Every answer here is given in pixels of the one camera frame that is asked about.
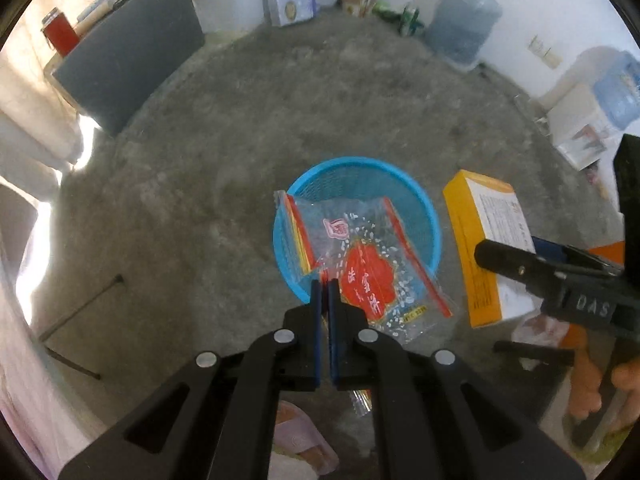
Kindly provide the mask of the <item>right hand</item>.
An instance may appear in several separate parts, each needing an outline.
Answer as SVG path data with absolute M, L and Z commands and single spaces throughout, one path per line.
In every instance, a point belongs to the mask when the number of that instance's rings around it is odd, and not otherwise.
M 587 351 L 588 336 L 579 325 L 570 324 L 561 347 L 574 351 L 574 366 L 570 373 L 570 397 L 566 412 L 576 420 L 584 420 L 602 408 L 599 388 L 602 372 L 594 364 Z M 612 371 L 612 384 L 628 394 L 624 406 L 618 412 L 610 431 L 618 431 L 633 425 L 639 417 L 640 403 L 639 358 L 616 366 Z

